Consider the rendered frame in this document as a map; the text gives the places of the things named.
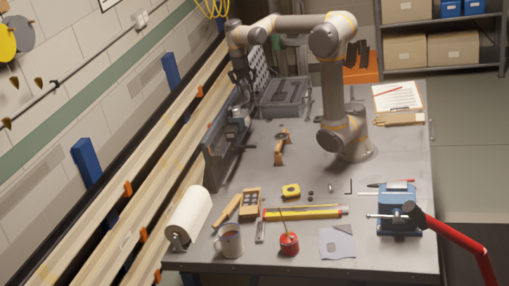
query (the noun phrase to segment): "yellow cable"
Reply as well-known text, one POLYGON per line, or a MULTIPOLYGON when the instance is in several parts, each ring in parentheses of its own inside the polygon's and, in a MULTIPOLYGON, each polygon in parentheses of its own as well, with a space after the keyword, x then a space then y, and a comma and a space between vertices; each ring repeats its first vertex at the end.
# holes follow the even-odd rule
POLYGON ((230 0, 219 0, 219 7, 217 7, 216 0, 213 1, 212 10, 210 10, 209 2, 205 0, 205 5, 207 6, 208 14, 203 10, 202 6, 198 3, 197 0, 193 0, 198 6, 198 8, 202 11, 203 15, 207 17, 208 20, 211 20, 212 18, 219 18, 223 17, 228 20, 228 12, 230 11, 230 0), (223 9, 223 2, 224 2, 224 14, 221 14, 221 10, 223 9))

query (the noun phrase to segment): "green machine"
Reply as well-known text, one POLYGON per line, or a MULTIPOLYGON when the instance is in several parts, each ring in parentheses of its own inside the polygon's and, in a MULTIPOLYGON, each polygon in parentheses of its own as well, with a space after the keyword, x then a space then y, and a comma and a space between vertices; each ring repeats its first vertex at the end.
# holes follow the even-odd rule
MULTIPOLYGON (((267 0, 267 6, 269 7, 269 14, 281 13, 279 9, 279 0, 267 0)), ((292 0, 292 11, 294 15, 304 15, 304 0, 292 0)), ((308 36, 307 34, 271 35, 272 49, 276 52, 279 73, 282 77, 289 76, 286 48, 295 48, 297 75, 309 75, 306 47, 308 36)))

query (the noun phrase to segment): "paper on clipboard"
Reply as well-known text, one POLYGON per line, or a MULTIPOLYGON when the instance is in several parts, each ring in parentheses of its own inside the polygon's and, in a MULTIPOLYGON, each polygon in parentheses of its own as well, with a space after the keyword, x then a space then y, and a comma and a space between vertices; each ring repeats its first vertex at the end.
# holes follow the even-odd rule
POLYGON ((424 102, 420 97, 419 88, 415 81, 396 82, 389 84, 373 85, 373 101, 377 114, 394 112, 394 109, 423 110, 424 102))

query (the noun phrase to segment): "white mug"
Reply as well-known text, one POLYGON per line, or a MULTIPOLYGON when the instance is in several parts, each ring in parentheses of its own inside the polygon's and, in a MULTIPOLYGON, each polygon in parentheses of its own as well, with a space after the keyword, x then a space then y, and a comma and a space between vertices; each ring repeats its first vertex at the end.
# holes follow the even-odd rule
POLYGON ((224 257, 227 259, 236 259, 244 254, 245 246, 238 223, 230 222, 223 224, 217 229, 217 236, 219 236, 219 238, 214 240, 216 252, 223 253, 224 257), (220 249, 217 248, 218 242, 221 242, 220 249))

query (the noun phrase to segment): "brass cone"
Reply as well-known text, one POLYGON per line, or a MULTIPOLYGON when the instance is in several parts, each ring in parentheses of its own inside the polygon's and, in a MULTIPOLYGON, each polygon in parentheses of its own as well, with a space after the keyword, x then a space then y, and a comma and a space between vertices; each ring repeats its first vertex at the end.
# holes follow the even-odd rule
POLYGON ((37 84, 37 86, 38 86, 40 89, 42 89, 42 78, 40 78, 40 77, 36 77, 36 78, 34 79, 34 81, 35 81, 35 84, 37 84))
POLYGON ((11 130, 13 123, 10 118, 8 118, 8 117, 3 118, 2 123, 4 123, 4 126, 7 127, 8 130, 11 130))
POLYGON ((14 85, 15 88, 17 88, 18 90, 20 89, 20 80, 18 79, 18 77, 10 77, 9 81, 11 81, 12 85, 14 85))

